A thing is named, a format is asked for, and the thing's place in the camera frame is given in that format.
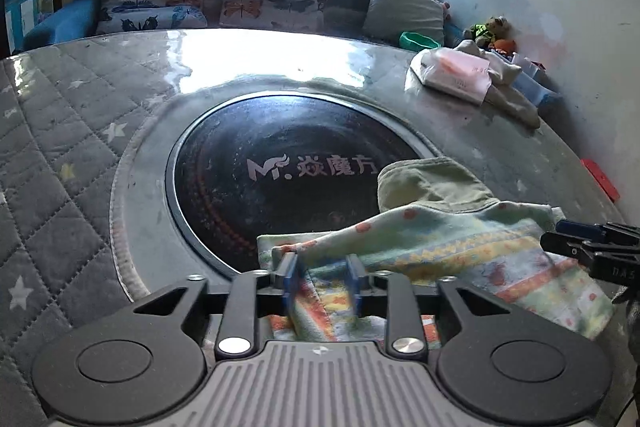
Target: green basket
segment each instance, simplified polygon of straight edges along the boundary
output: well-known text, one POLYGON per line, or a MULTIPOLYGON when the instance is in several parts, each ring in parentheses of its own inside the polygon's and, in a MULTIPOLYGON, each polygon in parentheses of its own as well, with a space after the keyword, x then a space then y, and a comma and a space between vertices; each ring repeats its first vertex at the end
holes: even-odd
POLYGON ((400 35, 400 47, 411 52, 421 52, 422 50, 434 50, 440 45, 420 33, 403 32, 400 35))

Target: black glass cooktop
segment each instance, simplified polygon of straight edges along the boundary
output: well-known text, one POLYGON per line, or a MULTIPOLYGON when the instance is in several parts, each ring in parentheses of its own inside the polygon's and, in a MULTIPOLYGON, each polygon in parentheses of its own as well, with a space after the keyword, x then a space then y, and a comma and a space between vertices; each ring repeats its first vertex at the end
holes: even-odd
POLYGON ((420 157, 389 121, 398 127, 367 107, 293 94, 212 110, 172 154, 174 217, 207 261, 257 269, 258 235, 337 230, 378 213, 380 170, 420 157))

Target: teddy bear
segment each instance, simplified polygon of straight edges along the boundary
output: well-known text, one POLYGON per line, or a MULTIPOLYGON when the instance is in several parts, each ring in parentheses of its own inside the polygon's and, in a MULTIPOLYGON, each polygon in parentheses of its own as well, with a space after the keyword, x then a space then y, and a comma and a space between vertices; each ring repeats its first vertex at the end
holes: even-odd
POLYGON ((491 17, 485 24, 474 24, 467 28, 464 38, 471 39, 478 47, 488 50, 495 46, 495 41, 506 39, 510 28, 511 25, 504 17, 491 17))

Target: blue sofa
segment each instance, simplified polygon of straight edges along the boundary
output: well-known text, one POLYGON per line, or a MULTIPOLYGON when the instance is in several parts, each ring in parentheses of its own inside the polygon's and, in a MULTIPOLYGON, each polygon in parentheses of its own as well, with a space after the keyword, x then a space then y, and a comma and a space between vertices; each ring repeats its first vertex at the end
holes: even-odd
MULTIPOLYGON (((209 27, 217 27, 222 0, 204 0, 209 27)), ((369 0, 328 0, 324 8, 324 31, 331 36, 362 38, 362 24, 369 0)), ((100 0, 75 0, 24 36, 22 51, 90 37, 95 33, 100 0)))

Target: ribbed surface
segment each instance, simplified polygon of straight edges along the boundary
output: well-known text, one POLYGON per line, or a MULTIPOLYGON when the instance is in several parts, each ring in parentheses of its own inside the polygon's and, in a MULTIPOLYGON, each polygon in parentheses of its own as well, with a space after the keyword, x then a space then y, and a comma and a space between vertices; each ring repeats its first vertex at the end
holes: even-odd
POLYGON ((221 363, 200 394, 157 427, 471 427, 419 364, 373 343, 270 342, 221 363))

